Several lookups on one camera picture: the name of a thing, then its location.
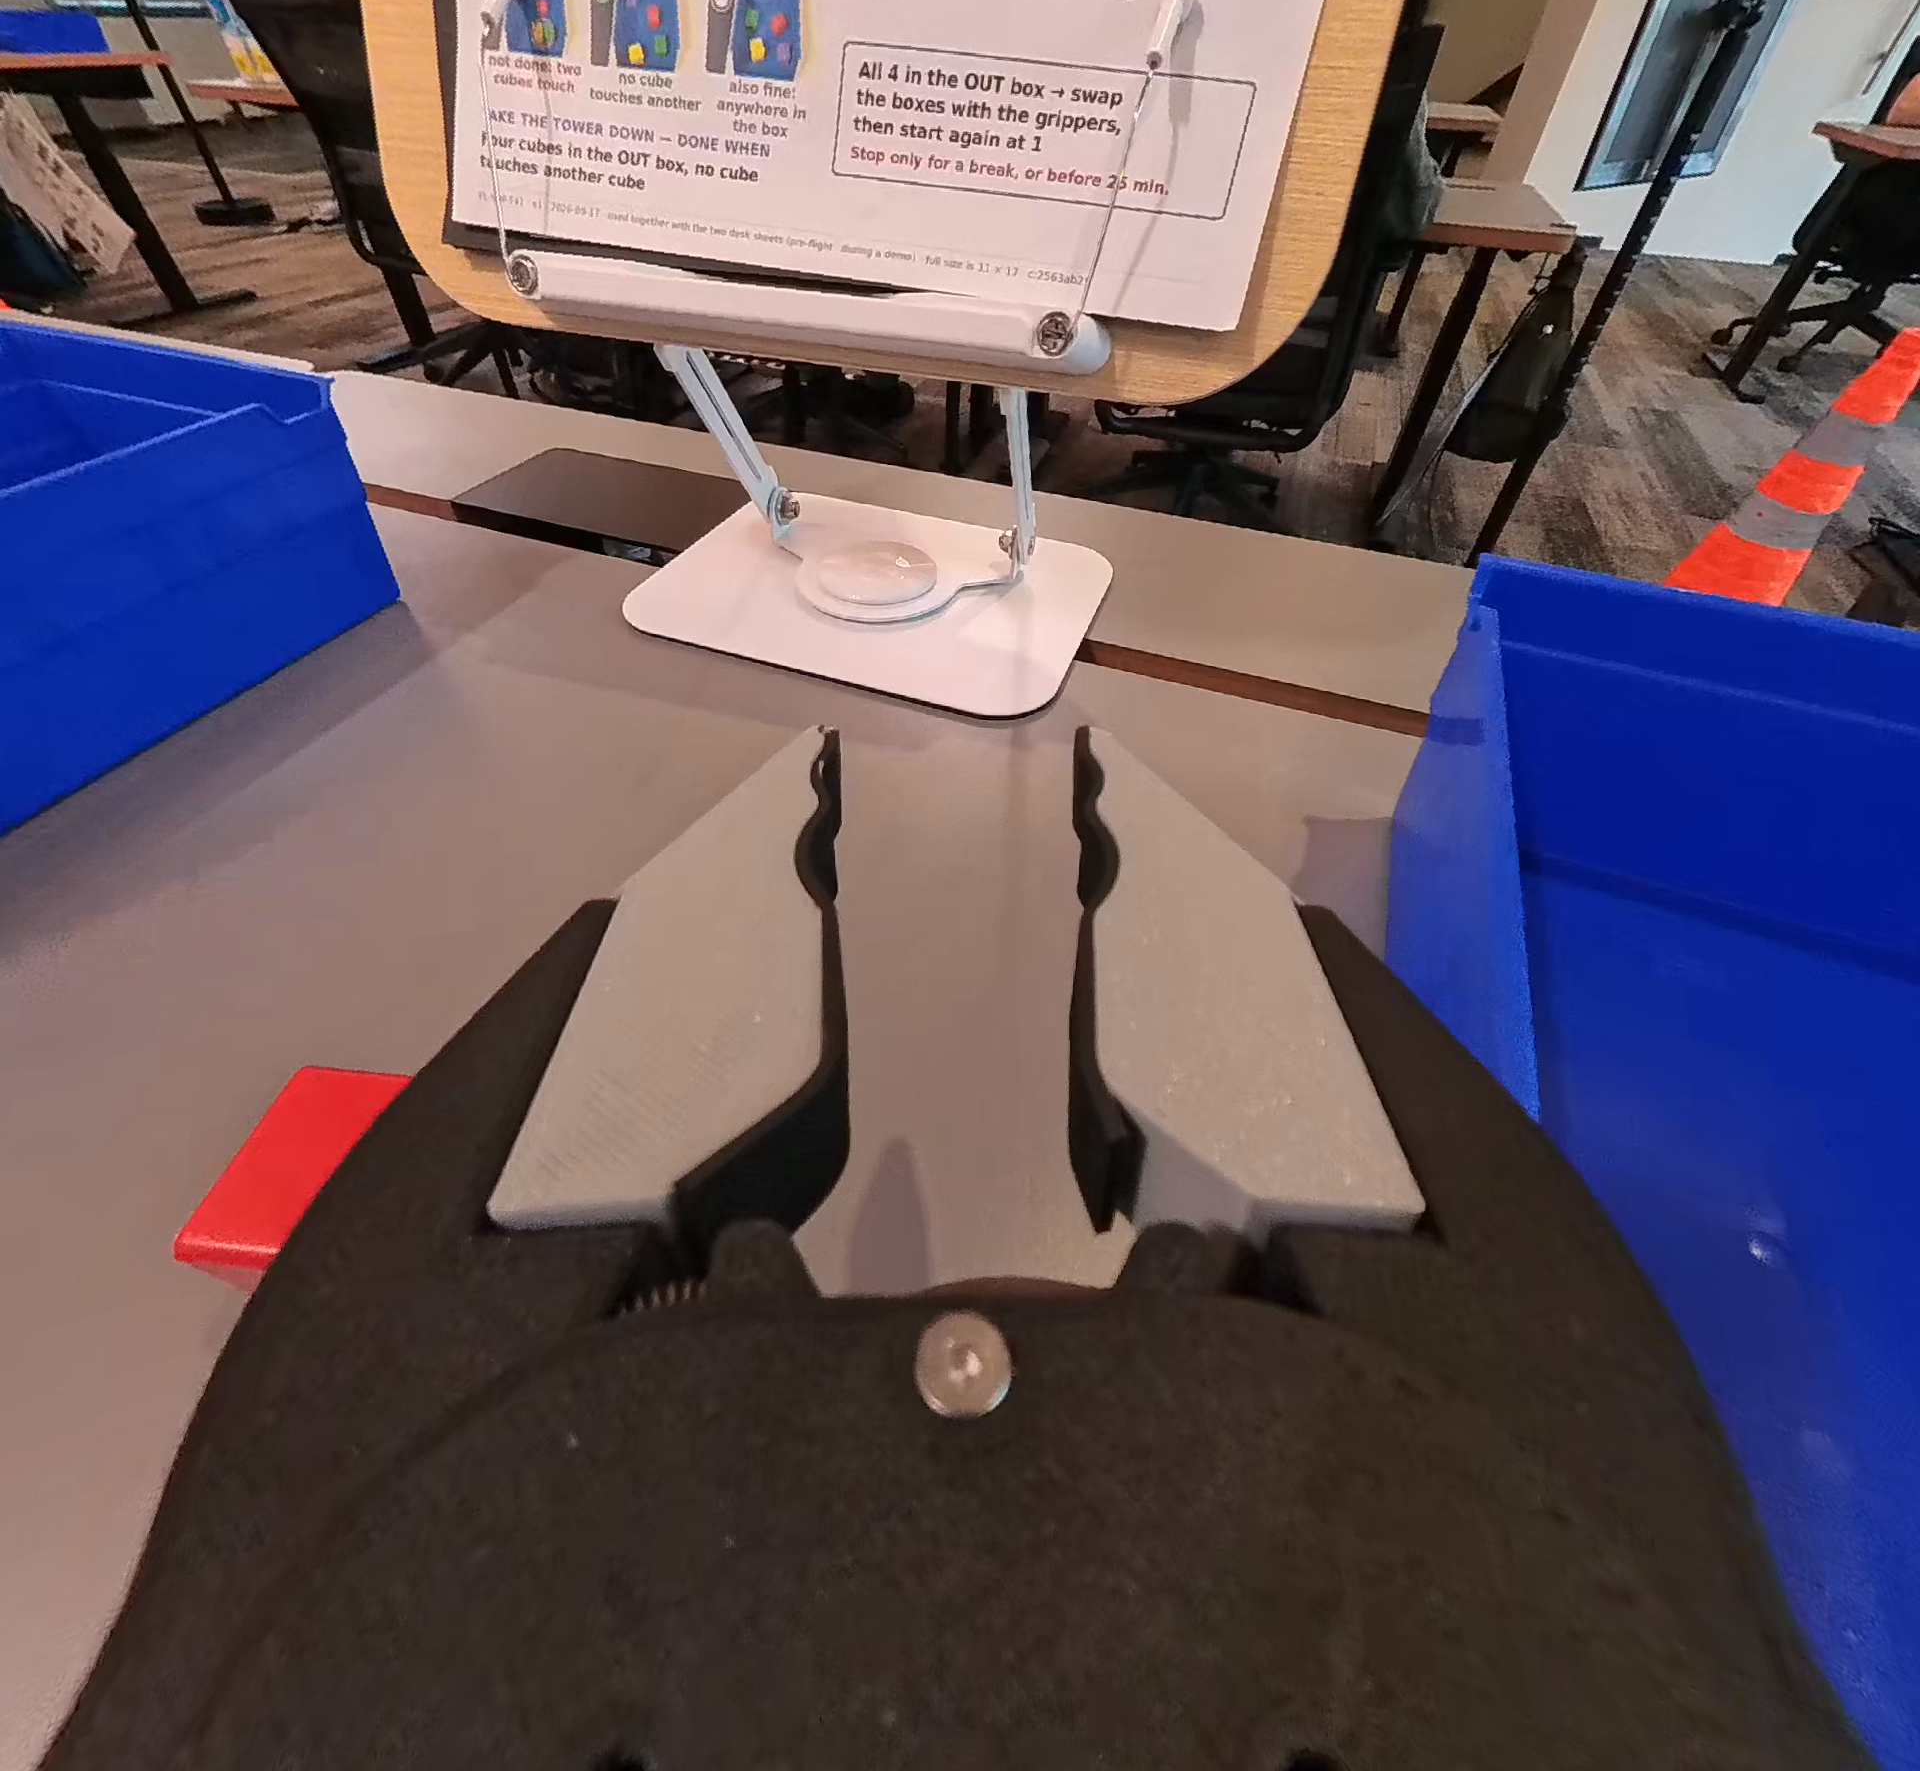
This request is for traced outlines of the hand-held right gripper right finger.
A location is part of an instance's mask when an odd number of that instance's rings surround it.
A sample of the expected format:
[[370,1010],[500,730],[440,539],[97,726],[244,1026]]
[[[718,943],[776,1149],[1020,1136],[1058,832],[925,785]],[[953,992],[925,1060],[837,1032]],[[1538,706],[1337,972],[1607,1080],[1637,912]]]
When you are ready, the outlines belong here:
[[1091,1229],[1415,1229],[1422,1186],[1294,884],[1096,726],[1074,735],[1068,825],[1068,1170]]

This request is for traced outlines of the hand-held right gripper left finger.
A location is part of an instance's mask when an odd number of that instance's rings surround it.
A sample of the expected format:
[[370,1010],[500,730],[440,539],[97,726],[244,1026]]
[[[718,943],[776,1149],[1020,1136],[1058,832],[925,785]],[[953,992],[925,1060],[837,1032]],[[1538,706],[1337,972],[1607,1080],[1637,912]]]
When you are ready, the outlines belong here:
[[798,1231],[849,1156],[844,737],[785,744],[616,896],[500,1229]]

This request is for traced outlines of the red magnetic cube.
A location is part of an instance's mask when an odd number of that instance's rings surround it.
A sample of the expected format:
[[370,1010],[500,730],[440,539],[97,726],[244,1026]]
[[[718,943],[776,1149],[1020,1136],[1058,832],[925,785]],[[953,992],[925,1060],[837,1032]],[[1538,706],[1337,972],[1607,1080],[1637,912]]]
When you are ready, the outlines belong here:
[[297,1070],[174,1231],[174,1265],[250,1295],[407,1088],[412,1074]]

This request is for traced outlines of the white stand with wooden board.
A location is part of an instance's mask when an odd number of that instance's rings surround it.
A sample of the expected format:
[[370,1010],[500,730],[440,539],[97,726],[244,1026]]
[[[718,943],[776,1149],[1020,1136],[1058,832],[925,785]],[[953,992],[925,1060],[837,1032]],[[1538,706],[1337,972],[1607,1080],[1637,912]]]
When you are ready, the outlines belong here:
[[[1113,582],[1091,546],[1039,539],[1031,396],[1185,404],[1294,338],[1334,271],[1398,18],[1404,0],[1323,0],[1253,291],[1234,328],[1199,332],[1091,306],[1042,315],[776,271],[456,245],[436,5],[362,0],[381,155],[426,277],[500,325],[656,346],[751,504],[636,582],[624,623],[979,721],[1020,721],[1059,693]],[[1011,518],[945,520],[785,487],[718,356],[999,387]]]

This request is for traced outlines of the black office chair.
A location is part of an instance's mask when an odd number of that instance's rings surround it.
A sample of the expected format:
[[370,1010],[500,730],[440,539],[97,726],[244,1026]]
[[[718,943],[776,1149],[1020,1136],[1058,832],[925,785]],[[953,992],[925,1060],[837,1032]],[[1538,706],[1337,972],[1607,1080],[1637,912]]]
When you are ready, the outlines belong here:
[[1334,271],[1294,338],[1249,378],[1189,404],[1102,399],[1104,437],[1149,446],[1123,472],[1091,483],[1083,497],[1140,508],[1149,488],[1166,488],[1172,518],[1221,512],[1234,524],[1281,528],[1277,476],[1237,458],[1312,450],[1351,396],[1381,291],[1406,267],[1447,186],[1425,144],[1439,49],[1439,22],[1395,37]]
[[1800,222],[1785,267],[1749,315],[1710,332],[1705,371],[1747,404],[1763,399],[1754,366],[1763,346],[1809,325],[1778,361],[1796,376],[1816,346],[1864,332],[1884,353],[1897,328],[1884,297],[1915,287],[1920,267],[1920,130],[1915,123],[1816,123],[1835,152],[1835,181]]
[[407,344],[362,361],[370,376],[423,371],[426,385],[461,387],[492,366],[500,387],[515,396],[515,338],[492,320],[436,328],[423,306],[423,267],[396,222],[364,58],[362,0],[231,0],[241,22],[264,47],[276,81],[307,122],[352,254],[388,287]]

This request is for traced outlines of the dark hanging bag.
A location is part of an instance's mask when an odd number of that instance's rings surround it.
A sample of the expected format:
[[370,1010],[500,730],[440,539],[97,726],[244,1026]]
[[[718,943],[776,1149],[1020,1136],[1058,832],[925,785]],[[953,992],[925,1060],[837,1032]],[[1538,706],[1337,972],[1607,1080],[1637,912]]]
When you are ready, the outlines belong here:
[[1471,463],[1521,463],[1557,378],[1572,353],[1572,306],[1592,245],[1578,242],[1549,271],[1538,277],[1484,378],[1467,390],[1445,454]]

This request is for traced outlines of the orange traffic cone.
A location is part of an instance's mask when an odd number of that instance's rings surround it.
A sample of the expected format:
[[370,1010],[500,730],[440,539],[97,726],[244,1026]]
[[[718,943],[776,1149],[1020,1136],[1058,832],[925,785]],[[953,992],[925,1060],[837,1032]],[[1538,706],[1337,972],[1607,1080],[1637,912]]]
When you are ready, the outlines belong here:
[[1784,604],[1832,518],[1920,385],[1920,332],[1901,328],[1835,404],[1759,476],[1672,573],[1672,591]]

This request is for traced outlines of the background office desk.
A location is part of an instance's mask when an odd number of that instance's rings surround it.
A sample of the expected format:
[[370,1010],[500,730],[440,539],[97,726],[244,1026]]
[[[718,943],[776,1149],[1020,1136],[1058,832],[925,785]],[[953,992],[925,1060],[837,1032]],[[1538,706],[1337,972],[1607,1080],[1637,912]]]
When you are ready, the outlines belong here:
[[1392,524],[1398,518],[1398,504],[1422,476],[1422,454],[1436,437],[1445,390],[1478,320],[1498,257],[1548,257],[1548,254],[1568,254],[1572,245],[1578,245],[1578,226],[1527,181],[1452,180],[1445,186],[1436,222],[1422,231],[1422,250],[1459,250],[1467,254],[1467,271],[1430,344],[1398,440],[1374,487],[1368,524],[1365,524],[1365,542],[1374,551],[1392,546]]
[[174,92],[181,123],[193,136],[193,144],[201,147],[213,186],[223,186],[217,180],[217,160],[211,155],[198,116],[181,102],[181,91],[174,81],[171,53],[166,49],[140,49],[140,53],[118,53],[118,49],[92,49],[92,53],[4,53],[0,58],[0,77],[4,91],[13,92],[46,92],[63,123],[68,140],[79,147],[83,168],[92,173],[102,201],[110,203],[110,216],[136,231],[136,250],[154,287],[154,296],[166,297],[161,312],[120,320],[118,328],[154,328],[181,315],[211,315],[211,312],[228,312],[228,306],[244,306],[257,302],[254,291],[228,291],[228,296],[198,296],[198,287],[189,280],[189,271],[180,267],[174,250],[166,245],[154,219],[149,216],[140,186],[129,181],[129,173],[118,160],[118,147],[109,140],[109,130],[91,116],[91,102],[136,102],[149,92],[143,77],[161,71],[166,91]]

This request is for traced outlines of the printed instruction sheet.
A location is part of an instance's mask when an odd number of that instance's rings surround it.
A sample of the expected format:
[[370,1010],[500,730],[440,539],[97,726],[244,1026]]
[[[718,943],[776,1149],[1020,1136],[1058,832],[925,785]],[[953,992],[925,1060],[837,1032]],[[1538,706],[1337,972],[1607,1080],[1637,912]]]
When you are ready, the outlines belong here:
[[434,0],[446,242],[1234,328],[1323,0]]

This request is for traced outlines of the black notched pole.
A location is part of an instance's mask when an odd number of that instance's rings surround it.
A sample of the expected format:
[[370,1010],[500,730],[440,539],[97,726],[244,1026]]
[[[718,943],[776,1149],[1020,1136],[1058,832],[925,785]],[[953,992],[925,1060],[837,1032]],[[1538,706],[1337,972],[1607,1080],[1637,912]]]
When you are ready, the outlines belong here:
[[[1603,122],[1597,130],[1592,166],[1622,160],[1625,152],[1622,152],[1619,136],[1625,130],[1630,107],[1651,102],[1643,92],[1643,81],[1651,71],[1661,18],[1665,18],[1661,11],[1648,11],[1630,49],[1625,49],[1611,97],[1607,97]],[[1651,226],[1661,222],[1665,201],[1680,186],[1680,180],[1696,152],[1701,130],[1710,123],[1727,81],[1741,71],[1741,53],[1747,53],[1749,31],[1759,22],[1763,22],[1763,0],[1721,0],[1691,18],[1691,25],[1696,25],[1691,53],[1682,58],[1680,81],[1661,102],[1661,122],[1651,123],[1651,152],[1630,166],[1637,181],[1643,181],[1643,201],[1639,201],[1637,222],[1625,226],[1625,235],[1622,235],[1622,245],[1619,245],[1619,254],[1599,280],[1592,312],[1572,328],[1572,346],[1557,376],[1559,396],[1568,396],[1578,387],[1581,371],[1592,366],[1592,356],[1603,338],[1603,325],[1611,320],[1611,312],[1630,287],[1637,262],[1639,262]]]

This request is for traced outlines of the white sign board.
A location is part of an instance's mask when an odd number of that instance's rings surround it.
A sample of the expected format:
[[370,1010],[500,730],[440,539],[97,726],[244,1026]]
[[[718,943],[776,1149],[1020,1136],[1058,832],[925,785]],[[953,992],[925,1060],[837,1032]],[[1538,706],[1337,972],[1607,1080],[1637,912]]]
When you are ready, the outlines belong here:
[[76,173],[22,92],[0,97],[0,192],[55,291],[110,277],[136,250],[136,226]]

